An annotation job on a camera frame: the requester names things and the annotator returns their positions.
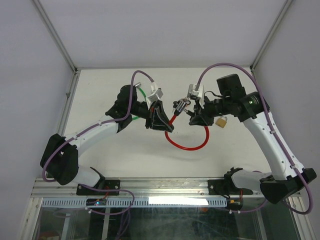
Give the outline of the red cable lock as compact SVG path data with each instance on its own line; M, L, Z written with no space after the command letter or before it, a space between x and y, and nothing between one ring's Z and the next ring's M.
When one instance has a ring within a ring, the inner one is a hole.
M184 100L184 98L180 98L179 104L174 112L172 112L172 117L169 120L169 123L174 126L174 123L181 124L181 120L177 120L178 116L182 113L186 113L188 115L188 106ZM188 151L195 152L200 149L203 149L209 142L210 139L210 130L208 126L204 127L196 127L195 130L190 130L187 127L186 123L183 123L182 126L178 127L178 130L175 130L173 133L164 132L165 139L174 147Z

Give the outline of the silver keys of red lock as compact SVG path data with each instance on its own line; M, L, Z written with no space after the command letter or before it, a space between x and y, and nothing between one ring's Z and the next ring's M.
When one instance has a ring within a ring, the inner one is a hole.
M187 97L187 96L184 98L184 101L185 101L187 104L190 104L190 103L191 103L190 98L189 98L189 97Z

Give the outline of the keys of orange padlock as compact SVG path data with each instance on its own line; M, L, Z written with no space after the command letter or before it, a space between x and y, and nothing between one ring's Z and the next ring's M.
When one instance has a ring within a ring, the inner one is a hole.
M175 110L176 110L176 108L177 108L177 106L179 105L179 100L175 100L174 102L173 102L173 109L172 109L172 112L174 112Z

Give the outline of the large brass padlock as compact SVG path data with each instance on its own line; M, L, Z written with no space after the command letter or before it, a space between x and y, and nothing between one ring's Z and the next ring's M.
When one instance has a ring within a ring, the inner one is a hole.
M228 118L226 116L222 115L216 120L215 124L220 128L224 128L226 126L227 122L228 122Z

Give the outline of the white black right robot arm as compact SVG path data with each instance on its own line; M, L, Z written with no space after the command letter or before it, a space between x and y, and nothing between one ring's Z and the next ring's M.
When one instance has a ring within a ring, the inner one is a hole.
M215 117L232 115L244 124L253 135L270 167L270 172L261 173L231 168L224 174L223 187L230 194L240 189L260 192L272 204L277 204L313 181L317 174L305 168L292 155L286 143L279 144L282 136L277 133L269 106L263 103L259 93L247 94L237 74L217 79L220 98L209 100L201 84L190 84L187 97L195 101L190 115L191 126L212 126Z

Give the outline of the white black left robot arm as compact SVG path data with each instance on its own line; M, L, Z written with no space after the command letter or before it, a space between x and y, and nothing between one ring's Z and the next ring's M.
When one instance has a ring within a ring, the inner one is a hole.
M48 182L46 174L49 174L61 186L77 183L87 185L93 194L102 193L104 176L93 167L81 166L80 156L101 140L124 130L133 117L145 119L147 129L171 133L174 127L164 111L162 96L162 90L153 83L151 94L145 101L138 101L137 87L125 85L113 106L96 123L67 136L52 135L40 160L43 180Z

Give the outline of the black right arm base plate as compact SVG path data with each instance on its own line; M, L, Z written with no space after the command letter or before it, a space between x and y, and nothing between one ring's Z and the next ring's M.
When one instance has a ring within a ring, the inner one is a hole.
M209 179L207 181L208 194L229 197L231 193L231 185L224 179Z

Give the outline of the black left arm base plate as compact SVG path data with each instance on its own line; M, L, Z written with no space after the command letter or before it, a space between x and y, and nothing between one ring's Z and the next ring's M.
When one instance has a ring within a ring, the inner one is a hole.
M78 184L77 196L118 196L120 194L121 181L119 179L100 180L95 186Z

